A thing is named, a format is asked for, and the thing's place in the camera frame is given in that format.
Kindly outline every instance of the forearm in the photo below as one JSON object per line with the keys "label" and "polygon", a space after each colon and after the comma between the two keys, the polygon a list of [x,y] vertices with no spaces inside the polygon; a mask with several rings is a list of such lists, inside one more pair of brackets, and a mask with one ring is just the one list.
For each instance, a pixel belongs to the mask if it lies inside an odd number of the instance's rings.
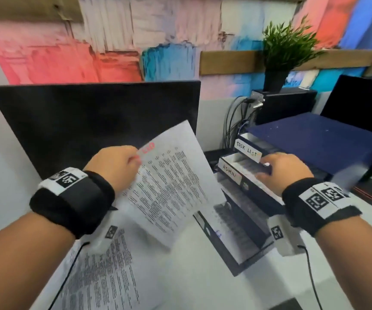
{"label": "forearm", "polygon": [[67,229],[28,213],[0,231],[0,309],[29,309],[75,241]]}
{"label": "forearm", "polygon": [[372,226],[351,217],[327,224],[315,237],[354,309],[372,309]]}

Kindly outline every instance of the wrist-mounted device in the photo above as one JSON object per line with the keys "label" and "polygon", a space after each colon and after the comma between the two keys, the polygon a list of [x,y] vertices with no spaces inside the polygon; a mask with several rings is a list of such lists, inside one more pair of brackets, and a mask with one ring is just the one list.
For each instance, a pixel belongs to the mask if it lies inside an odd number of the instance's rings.
{"label": "wrist-mounted device", "polygon": [[68,167],[42,181],[29,205],[79,239],[96,230],[114,199],[113,187],[99,174]]}
{"label": "wrist-mounted device", "polygon": [[288,186],[282,200],[292,221],[312,236],[330,222],[362,214],[338,185],[317,178],[304,178]]}

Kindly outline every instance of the monitor screen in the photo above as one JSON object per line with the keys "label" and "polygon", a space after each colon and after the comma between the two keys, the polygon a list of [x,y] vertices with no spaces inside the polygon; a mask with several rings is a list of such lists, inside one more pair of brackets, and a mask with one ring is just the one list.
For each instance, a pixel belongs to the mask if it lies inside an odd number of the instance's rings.
{"label": "monitor screen", "polygon": [[200,82],[0,86],[0,111],[41,178],[82,169],[101,148],[137,148],[188,120]]}
{"label": "monitor screen", "polygon": [[372,79],[341,75],[321,115],[372,131]]}

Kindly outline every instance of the hand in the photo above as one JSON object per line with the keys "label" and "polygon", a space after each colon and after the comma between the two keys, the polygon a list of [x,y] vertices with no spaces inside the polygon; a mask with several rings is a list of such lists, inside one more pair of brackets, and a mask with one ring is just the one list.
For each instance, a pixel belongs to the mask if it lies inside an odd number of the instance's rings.
{"label": "hand", "polygon": [[135,147],[108,147],[92,157],[84,170],[101,175],[119,193],[134,181],[140,165],[141,160]]}
{"label": "hand", "polygon": [[311,170],[295,155],[277,152],[264,156],[260,162],[271,164],[272,174],[257,173],[256,178],[278,196],[282,196],[282,192],[290,184],[314,176]]}

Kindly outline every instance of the black plant pot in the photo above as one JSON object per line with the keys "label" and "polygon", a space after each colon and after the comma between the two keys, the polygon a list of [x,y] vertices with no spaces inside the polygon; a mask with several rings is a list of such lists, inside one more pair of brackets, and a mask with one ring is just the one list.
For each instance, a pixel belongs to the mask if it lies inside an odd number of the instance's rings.
{"label": "black plant pot", "polygon": [[289,75],[289,71],[265,71],[264,90],[270,93],[278,93],[281,91],[285,80]]}

